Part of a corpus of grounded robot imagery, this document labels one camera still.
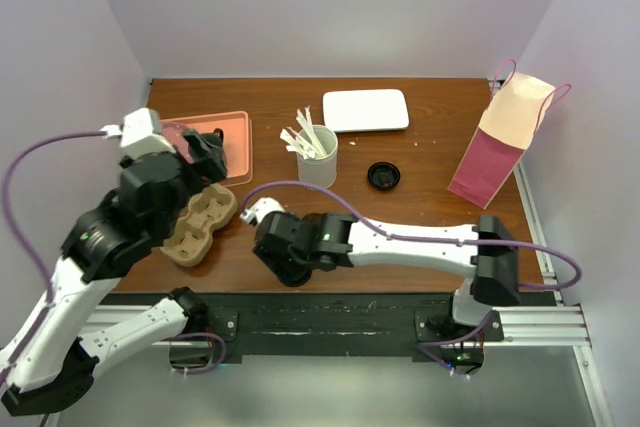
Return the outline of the black coffee cup lid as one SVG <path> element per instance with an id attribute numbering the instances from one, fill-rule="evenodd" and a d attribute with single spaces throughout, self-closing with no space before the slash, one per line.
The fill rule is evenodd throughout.
<path id="1" fill-rule="evenodd" d="M 284 286 L 297 288 L 303 286 L 311 279 L 312 270 L 308 268 L 282 267 L 276 276 Z"/>

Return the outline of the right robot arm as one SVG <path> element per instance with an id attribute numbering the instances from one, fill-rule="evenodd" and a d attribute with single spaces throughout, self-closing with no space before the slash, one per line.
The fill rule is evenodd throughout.
<path id="1" fill-rule="evenodd" d="M 382 264 L 431 268 L 463 280 L 445 316 L 448 333 L 469 339 L 495 307 L 520 303 L 519 253 L 496 217 L 475 224 L 426 227 L 384 223 L 353 214 L 270 212 L 255 222 L 253 252 L 287 287 L 313 271 Z"/>

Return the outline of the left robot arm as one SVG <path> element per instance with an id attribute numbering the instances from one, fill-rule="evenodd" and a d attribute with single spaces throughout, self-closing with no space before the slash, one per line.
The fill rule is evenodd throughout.
<path id="1" fill-rule="evenodd" d="M 81 215 L 61 246 L 46 290 L 1 351 L 1 402 L 13 417 L 46 417 L 76 403 L 107 370 L 164 340 L 205 339 L 208 307 L 189 288 L 120 324 L 81 330 L 131 268 L 174 232 L 189 200 L 227 175 L 221 131 L 184 135 L 173 145 L 125 155 L 116 188 Z"/>

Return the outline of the pink dotted plate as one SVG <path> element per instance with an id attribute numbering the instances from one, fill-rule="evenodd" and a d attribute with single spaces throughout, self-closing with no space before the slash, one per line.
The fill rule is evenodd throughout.
<path id="1" fill-rule="evenodd" d="M 176 148 L 176 150 L 185 158 L 187 162 L 191 163 L 193 159 L 189 151 L 189 144 L 184 138 L 184 133 L 189 129 L 190 127 L 184 123 L 163 123 L 164 137 Z"/>

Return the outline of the dark green mug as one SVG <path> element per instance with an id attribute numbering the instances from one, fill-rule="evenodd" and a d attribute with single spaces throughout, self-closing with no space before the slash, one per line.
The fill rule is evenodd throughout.
<path id="1" fill-rule="evenodd" d="M 224 145 L 224 132 L 220 128 L 216 128 L 208 134 L 208 142 L 216 147 L 222 148 Z"/>

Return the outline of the pink plastic tray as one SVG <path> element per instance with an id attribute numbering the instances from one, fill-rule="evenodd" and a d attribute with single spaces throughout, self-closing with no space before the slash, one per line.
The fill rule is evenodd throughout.
<path id="1" fill-rule="evenodd" d="M 252 122 L 246 111 L 232 111 L 190 117 L 166 119 L 164 122 L 184 123 L 200 133 L 224 132 L 224 152 L 227 158 L 228 176 L 221 181 L 225 187 L 242 185 L 253 177 Z"/>

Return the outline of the cardboard cup carrier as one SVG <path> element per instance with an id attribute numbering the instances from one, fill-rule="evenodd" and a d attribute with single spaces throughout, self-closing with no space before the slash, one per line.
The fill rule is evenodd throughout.
<path id="1" fill-rule="evenodd" d="M 235 195 L 220 184 L 194 195 L 179 213 L 173 235 L 160 252 L 173 263 L 192 268 L 200 264 L 213 245 L 213 235 L 223 229 L 238 210 Z"/>

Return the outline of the white cylindrical holder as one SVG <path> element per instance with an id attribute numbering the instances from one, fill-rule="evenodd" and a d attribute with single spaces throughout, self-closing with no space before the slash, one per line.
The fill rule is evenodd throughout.
<path id="1" fill-rule="evenodd" d="M 302 156 L 297 155 L 298 180 L 329 188 L 337 178 L 338 138 L 326 126 L 314 125 L 313 129 L 327 156 L 321 159 L 304 159 Z"/>

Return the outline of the white paper stir sticks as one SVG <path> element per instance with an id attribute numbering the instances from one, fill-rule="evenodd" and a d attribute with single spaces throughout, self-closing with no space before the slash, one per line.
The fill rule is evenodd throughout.
<path id="1" fill-rule="evenodd" d="M 319 137 L 315 134 L 310 107 L 296 111 L 296 121 L 300 131 L 292 127 L 283 128 L 280 139 L 286 143 L 288 152 L 295 152 L 303 160 L 322 160 L 328 157 L 326 149 L 322 146 Z"/>

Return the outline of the white rectangular plate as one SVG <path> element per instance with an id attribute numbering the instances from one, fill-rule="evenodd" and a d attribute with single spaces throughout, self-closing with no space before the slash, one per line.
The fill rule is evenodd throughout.
<path id="1" fill-rule="evenodd" d="M 326 92 L 324 125 L 335 133 L 396 131 L 409 127 L 409 111 L 398 89 Z"/>

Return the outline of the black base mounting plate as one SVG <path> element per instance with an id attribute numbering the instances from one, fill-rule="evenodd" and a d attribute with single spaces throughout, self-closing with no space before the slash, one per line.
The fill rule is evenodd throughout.
<path id="1" fill-rule="evenodd" d="M 465 328 L 446 326 L 445 293 L 203 293 L 208 328 L 218 342 L 168 343 L 174 367 L 202 367 L 222 357 L 239 364 L 249 356 L 397 357 L 427 362 L 419 346 L 456 367 L 478 367 L 484 353 L 549 323 L 556 308 L 550 293 L 526 293 L 521 307 L 496 309 L 483 331 L 453 345 Z"/>

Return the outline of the pink paper gift bag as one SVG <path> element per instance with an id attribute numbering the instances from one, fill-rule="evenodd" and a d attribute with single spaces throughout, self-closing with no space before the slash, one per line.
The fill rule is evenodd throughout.
<path id="1" fill-rule="evenodd" d="M 504 60 L 448 191 L 487 208 L 531 146 L 547 112 L 571 88 L 524 74 L 514 59 Z"/>

